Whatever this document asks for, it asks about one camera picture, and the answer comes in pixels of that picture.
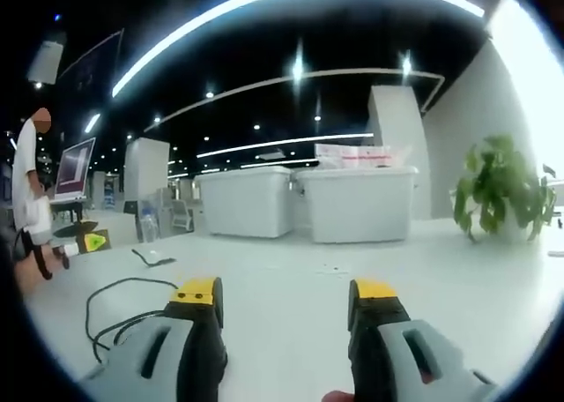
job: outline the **laptop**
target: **laptop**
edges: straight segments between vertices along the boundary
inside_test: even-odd
[[[86,176],[95,142],[96,138],[90,138],[63,151],[56,175],[55,195],[49,201],[52,205],[86,199]]]

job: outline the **green leaves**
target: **green leaves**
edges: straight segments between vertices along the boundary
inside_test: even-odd
[[[490,136],[484,139],[497,153],[512,153],[513,138],[510,135]]]
[[[480,206],[479,224],[488,234],[498,233],[507,218],[507,209],[512,209],[520,228],[532,223],[529,240],[534,240],[542,226],[552,220],[554,190],[548,187],[546,177],[539,179],[523,155],[515,150],[511,136],[491,136],[484,140],[486,148],[478,151],[473,145],[465,156],[464,166],[471,176],[461,178],[456,186],[454,220],[475,242],[471,212],[466,209],[471,197]],[[548,166],[543,166],[543,170],[556,176]]]
[[[556,178],[556,172],[552,170],[550,167],[548,167],[546,164],[543,164],[543,171],[545,172],[545,174],[551,175],[553,179]]]
[[[470,151],[466,154],[466,169],[472,173],[478,171],[478,157],[476,156],[476,145],[472,145]]]

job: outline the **potted plant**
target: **potted plant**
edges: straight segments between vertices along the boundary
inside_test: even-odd
[[[511,136],[484,140],[486,144],[479,151],[474,145],[466,154],[466,174],[456,186],[455,222],[473,242],[474,213],[479,214],[479,224],[489,235],[503,235],[512,242],[532,241],[544,224],[550,224],[556,194],[548,187],[546,175],[538,178],[534,168],[516,151]],[[551,168],[543,169],[555,177]],[[469,198],[475,203],[470,210]]]

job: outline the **white shirt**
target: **white shirt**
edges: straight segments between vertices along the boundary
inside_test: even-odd
[[[18,149],[11,172],[11,201],[16,230],[27,226],[26,202],[35,200],[27,173],[35,170],[35,139],[37,132],[32,119],[24,123],[18,136]]]

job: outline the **water bottle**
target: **water bottle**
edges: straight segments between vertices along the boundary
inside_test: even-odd
[[[159,239],[159,227],[157,219],[151,212],[150,208],[144,208],[141,212],[141,232],[143,234],[143,242],[151,243]]]

